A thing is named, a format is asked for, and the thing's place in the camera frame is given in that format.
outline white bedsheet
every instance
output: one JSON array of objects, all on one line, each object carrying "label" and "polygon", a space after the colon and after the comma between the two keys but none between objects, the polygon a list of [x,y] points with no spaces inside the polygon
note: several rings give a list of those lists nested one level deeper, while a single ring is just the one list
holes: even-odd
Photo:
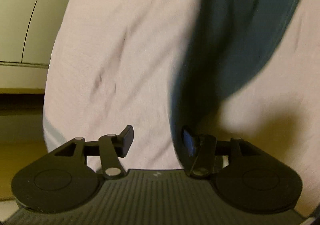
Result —
[{"label": "white bedsheet", "polygon": [[[181,168],[171,141],[169,90],[199,0],[70,0],[48,71],[48,150],[73,137],[97,140],[134,127],[125,168]],[[199,129],[240,135],[294,168],[297,210],[320,202],[320,0],[301,0],[264,70]],[[99,167],[97,158],[88,165]]]}]

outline dark green cloth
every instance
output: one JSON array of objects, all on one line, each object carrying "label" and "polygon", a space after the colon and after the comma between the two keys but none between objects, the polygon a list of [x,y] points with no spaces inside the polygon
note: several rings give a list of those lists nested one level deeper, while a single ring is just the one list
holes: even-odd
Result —
[{"label": "dark green cloth", "polygon": [[181,127],[195,128],[264,67],[298,2],[201,0],[193,35],[171,91],[172,139],[184,167],[191,163]]}]

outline cabinet door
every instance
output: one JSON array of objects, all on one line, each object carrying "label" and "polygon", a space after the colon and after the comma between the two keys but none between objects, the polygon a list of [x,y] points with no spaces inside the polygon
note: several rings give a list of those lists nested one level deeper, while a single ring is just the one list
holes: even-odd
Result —
[{"label": "cabinet door", "polygon": [[0,94],[44,93],[47,73],[47,68],[0,65]]},{"label": "cabinet door", "polygon": [[68,1],[37,1],[27,33],[22,62],[49,64]]},{"label": "cabinet door", "polygon": [[0,61],[21,62],[36,0],[0,0]]}]

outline ribbed grip surface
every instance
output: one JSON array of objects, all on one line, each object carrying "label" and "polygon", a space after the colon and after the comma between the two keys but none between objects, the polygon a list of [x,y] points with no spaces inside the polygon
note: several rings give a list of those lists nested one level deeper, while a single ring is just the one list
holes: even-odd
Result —
[{"label": "ribbed grip surface", "polygon": [[295,211],[257,215],[222,201],[208,181],[187,177],[183,170],[130,170],[106,181],[83,206],[57,214],[20,209],[5,225],[297,225]]}]

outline wrinkled fabric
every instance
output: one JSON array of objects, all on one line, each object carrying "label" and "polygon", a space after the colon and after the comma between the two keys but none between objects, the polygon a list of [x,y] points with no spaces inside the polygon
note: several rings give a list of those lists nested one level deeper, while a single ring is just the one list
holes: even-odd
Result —
[{"label": "wrinkled fabric", "polygon": [[199,16],[172,90],[171,129],[185,168],[192,160],[181,128],[195,129],[208,113],[250,81],[279,44],[299,0],[201,0]]},{"label": "wrinkled fabric", "polygon": [[[70,0],[47,77],[48,150],[131,124],[125,168],[182,168],[170,132],[170,91],[200,2]],[[268,64],[198,125],[219,139],[242,136],[294,168],[304,183],[297,205],[304,215],[320,202],[319,9],[319,0],[301,0]],[[98,169],[99,158],[88,165]]]}]

